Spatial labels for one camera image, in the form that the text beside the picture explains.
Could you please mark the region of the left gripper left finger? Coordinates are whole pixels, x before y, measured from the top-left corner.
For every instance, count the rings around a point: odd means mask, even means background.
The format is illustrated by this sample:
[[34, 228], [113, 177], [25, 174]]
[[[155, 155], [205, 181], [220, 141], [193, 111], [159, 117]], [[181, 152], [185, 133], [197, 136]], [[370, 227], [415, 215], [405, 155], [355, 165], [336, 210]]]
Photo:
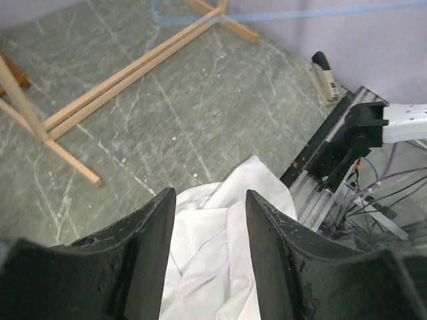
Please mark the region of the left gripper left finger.
[[1, 240], [2, 319], [158, 319], [176, 193], [70, 245]]

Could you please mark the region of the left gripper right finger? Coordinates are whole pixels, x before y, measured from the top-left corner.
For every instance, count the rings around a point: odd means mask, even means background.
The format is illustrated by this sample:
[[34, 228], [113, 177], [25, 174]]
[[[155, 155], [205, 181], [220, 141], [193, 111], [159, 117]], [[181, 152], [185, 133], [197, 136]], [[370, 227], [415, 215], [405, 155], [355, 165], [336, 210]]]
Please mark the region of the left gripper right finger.
[[363, 252], [331, 241], [246, 194], [262, 319], [425, 319], [426, 252]]

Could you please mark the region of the white t shirt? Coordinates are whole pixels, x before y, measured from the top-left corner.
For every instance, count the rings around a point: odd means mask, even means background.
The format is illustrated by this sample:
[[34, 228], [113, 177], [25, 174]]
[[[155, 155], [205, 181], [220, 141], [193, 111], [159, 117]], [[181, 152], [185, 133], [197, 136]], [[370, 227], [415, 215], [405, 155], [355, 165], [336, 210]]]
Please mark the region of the white t shirt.
[[297, 217], [288, 188], [253, 155], [223, 181], [177, 196], [160, 319], [259, 319], [246, 224], [255, 190]]

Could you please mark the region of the light blue wire hanger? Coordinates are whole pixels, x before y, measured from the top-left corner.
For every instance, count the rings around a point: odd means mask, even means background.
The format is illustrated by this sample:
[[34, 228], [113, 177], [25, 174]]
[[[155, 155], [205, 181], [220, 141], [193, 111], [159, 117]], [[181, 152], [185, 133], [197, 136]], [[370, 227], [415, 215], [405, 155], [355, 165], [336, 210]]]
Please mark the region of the light blue wire hanger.
[[[154, 21], [160, 25], [189, 25], [202, 18], [202, 15], [160, 15], [156, 7], [159, 1], [151, 1], [150, 9]], [[387, 11], [396, 9], [408, 9], [412, 7], [425, 7], [426, 1], [397, 1], [371, 5], [354, 5], [347, 7], [331, 7], [325, 9], [280, 11], [268, 13], [232, 13], [228, 15], [231, 20], [237, 22], [259, 22], [276, 21], [284, 19], [301, 19], [309, 17], [322, 17], [333, 15], [351, 15], [357, 13], [367, 13], [374, 11]]]

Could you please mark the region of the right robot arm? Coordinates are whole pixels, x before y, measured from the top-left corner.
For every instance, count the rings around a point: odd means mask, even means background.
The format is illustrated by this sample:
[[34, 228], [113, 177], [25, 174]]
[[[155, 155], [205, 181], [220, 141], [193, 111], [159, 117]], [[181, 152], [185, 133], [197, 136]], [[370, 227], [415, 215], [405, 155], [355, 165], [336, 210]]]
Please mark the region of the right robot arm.
[[335, 192], [349, 168], [372, 148], [425, 138], [425, 104], [359, 103], [322, 145], [312, 176], [319, 181], [319, 189]]

